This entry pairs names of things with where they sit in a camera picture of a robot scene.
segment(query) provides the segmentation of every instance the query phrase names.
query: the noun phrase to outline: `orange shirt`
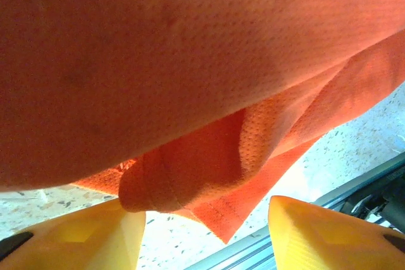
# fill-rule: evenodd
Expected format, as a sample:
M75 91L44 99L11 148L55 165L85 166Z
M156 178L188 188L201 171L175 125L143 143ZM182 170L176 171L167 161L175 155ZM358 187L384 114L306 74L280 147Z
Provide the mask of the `orange shirt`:
M128 210L185 209L223 240L319 136L405 79L405 0L0 8L0 190L137 158L82 184L121 178Z

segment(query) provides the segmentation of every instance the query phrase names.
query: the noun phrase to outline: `yellow plastic part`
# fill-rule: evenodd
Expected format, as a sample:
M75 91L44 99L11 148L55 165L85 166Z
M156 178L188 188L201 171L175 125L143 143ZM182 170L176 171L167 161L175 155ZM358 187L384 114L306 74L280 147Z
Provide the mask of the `yellow plastic part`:
M362 219L278 196L269 226L278 270L405 269L405 253L386 239L405 236Z
M24 229L34 236L0 270L135 270L144 228L145 212L111 200Z

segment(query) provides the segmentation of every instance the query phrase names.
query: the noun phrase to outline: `seam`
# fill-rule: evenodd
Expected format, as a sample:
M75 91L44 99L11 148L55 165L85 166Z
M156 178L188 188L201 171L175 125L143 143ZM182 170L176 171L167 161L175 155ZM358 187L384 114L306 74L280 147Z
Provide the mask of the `seam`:
M164 158L163 158L163 153L162 153L162 151L161 151L161 147L158 148L158 152L159 152L160 161L161 161L161 163L162 163L162 165L163 165L163 168L164 168L164 171L165 171L165 175L166 175L167 180L168 180L168 188L169 188L171 194L174 196L175 202L176 202L177 206L178 206L179 208L183 209L184 206L183 206L183 205L180 203L180 201L178 200L178 197L177 197L177 195L176 195L175 189L174 189L173 186L172 186L173 181L171 180L171 177L170 177L170 174L169 174L168 166L166 165L165 160L164 160Z
M220 198L220 200L225 203L225 205L227 205L227 207L229 207L229 209L233 212L233 214L241 221L244 222L244 220L241 218L241 216L236 212L235 208L227 201L225 200L223 197Z
M158 210L158 208L156 207L156 204L154 203L154 201L152 199L151 191L149 189L148 179L145 176L144 161L145 161L145 156L142 156L142 159L140 160L140 165L142 166L142 168L141 168L141 170L142 170L142 178L144 180L145 191L147 193L147 199L148 199L149 203L152 205L153 209Z
M231 226L230 221L220 212L216 207L214 207L210 202L207 202L207 204L214 210L216 213L218 213L222 219L224 219L229 226Z

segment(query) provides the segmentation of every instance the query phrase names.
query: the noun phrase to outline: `orange mesh fabric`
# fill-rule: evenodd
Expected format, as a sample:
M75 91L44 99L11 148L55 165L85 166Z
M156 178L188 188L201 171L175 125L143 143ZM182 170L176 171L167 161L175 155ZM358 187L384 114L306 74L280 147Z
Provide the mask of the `orange mesh fabric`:
M120 179L128 210L187 210L225 241L319 136L405 80L405 0L0 8L0 190Z

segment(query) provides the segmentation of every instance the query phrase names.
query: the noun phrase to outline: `speckled floor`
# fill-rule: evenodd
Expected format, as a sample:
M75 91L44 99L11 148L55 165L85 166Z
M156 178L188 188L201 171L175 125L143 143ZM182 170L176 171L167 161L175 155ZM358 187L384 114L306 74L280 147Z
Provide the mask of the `speckled floor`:
M402 84L362 117L321 138L253 210L230 243L267 224L272 195L314 201L404 151L405 84ZM70 185L0 193L0 239L31 224L109 199L112 196ZM146 220L139 269L183 269L225 246L203 225L180 216L147 212Z

